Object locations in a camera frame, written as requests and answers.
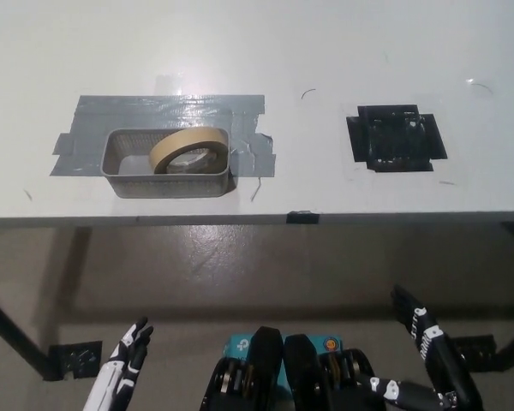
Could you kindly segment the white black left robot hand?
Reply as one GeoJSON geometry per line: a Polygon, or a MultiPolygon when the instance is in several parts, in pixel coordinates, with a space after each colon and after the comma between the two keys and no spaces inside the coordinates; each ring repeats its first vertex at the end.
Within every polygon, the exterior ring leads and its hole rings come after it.
{"type": "Polygon", "coordinates": [[[84,411],[126,411],[145,362],[153,327],[142,317],[119,340],[101,366],[84,411]]]}

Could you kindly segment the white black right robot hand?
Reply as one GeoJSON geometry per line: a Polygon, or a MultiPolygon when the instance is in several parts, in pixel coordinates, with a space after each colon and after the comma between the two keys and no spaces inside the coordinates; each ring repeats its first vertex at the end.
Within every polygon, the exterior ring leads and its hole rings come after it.
{"type": "Polygon", "coordinates": [[[408,290],[395,285],[391,292],[397,321],[409,333],[432,383],[369,376],[356,381],[372,395],[402,410],[482,410],[481,395],[463,357],[437,319],[408,290]]]}

